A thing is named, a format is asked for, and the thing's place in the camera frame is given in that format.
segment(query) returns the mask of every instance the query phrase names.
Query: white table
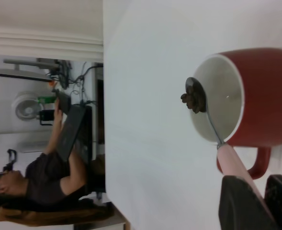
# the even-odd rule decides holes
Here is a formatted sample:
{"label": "white table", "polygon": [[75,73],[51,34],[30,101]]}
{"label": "white table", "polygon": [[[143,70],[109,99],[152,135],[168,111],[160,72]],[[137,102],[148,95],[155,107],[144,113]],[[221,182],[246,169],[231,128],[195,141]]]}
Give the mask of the white table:
{"label": "white table", "polygon": [[207,55],[257,46],[282,46],[282,0],[104,0],[107,193],[137,230],[220,229],[216,147],[180,96]]}

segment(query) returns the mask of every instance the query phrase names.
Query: laptop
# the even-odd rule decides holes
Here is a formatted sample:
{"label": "laptop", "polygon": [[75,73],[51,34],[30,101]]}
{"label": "laptop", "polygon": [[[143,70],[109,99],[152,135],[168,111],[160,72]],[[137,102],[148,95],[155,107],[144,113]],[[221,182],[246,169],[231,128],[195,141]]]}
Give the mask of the laptop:
{"label": "laptop", "polygon": [[68,117],[63,124],[57,142],[57,153],[63,161],[68,161],[77,136],[83,125],[86,114],[86,108],[79,105],[72,105],[68,113]]}

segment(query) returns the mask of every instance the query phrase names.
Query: mug rim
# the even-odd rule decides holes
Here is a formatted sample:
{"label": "mug rim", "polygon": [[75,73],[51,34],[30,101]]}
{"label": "mug rim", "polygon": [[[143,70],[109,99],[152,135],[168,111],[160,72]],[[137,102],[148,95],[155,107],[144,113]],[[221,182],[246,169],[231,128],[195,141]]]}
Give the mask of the mug rim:
{"label": "mug rim", "polygon": [[242,118],[243,118],[243,114],[244,114],[244,109],[245,109],[245,90],[244,90],[244,85],[243,85],[243,81],[242,81],[242,76],[237,68],[237,66],[232,62],[231,59],[229,59],[227,56],[223,55],[223,54],[212,54],[212,55],[209,55],[205,58],[204,61],[202,61],[202,63],[199,65],[199,67],[196,69],[195,72],[197,72],[197,70],[201,67],[201,65],[209,60],[209,59],[212,59],[212,58],[221,58],[223,59],[224,61],[226,61],[229,66],[233,69],[233,71],[235,72],[235,75],[237,77],[237,80],[239,82],[239,86],[240,86],[240,93],[241,93],[241,108],[240,108],[240,115],[239,115],[239,119],[237,121],[237,124],[235,126],[235,128],[233,129],[233,131],[231,132],[230,135],[228,135],[227,138],[224,139],[225,142],[229,141],[233,135],[237,132],[240,124],[241,124],[241,121],[242,121]]}

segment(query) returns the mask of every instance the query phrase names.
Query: man's hand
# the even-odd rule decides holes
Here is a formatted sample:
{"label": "man's hand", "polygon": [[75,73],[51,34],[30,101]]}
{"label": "man's hand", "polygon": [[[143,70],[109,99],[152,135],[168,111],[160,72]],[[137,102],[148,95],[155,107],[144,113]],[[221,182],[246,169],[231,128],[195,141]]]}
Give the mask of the man's hand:
{"label": "man's hand", "polygon": [[54,124],[62,123],[62,111],[59,109],[59,98],[55,102]]}
{"label": "man's hand", "polygon": [[55,102],[53,131],[51,133],[49,143],[46,149],[44,150],[44,153],[46,155],[56,151],[56,146],[61,130],[62,130],[62,111],[59,109],[59,99],[57,99]]}

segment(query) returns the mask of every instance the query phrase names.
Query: man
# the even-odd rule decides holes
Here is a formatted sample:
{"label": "man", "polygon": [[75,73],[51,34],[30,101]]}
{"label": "man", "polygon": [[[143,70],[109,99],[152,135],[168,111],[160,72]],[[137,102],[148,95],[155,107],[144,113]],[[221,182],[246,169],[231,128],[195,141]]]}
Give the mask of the man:
{"label": "man", "polygon": [[41,206],[52,206],[62,201],[77,201],[84,196],[86,168],[73,149],[69,162],[63,162],[56,153],[56,144],[62,129],[62,111],[59,100],[55,104],[54,126],[44,152],[28,165],[25,177],[20,171],[0,173],[0,206],[14,198],[25,198]]}

